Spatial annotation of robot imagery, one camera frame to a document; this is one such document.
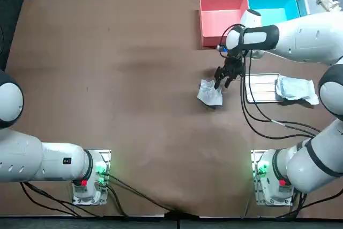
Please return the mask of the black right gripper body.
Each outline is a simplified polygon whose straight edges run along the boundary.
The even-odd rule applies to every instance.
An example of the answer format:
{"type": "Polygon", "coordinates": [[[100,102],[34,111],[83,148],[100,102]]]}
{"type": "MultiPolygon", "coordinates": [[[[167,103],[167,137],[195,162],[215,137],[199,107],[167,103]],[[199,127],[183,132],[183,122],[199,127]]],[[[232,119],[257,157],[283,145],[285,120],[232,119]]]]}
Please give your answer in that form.
{"type": "Polygon", "coordinates": [[[224,62],[224,75],[225,77],[242,76],[245,74],[245,66],[242,58],[227,57],[224,62]]]}

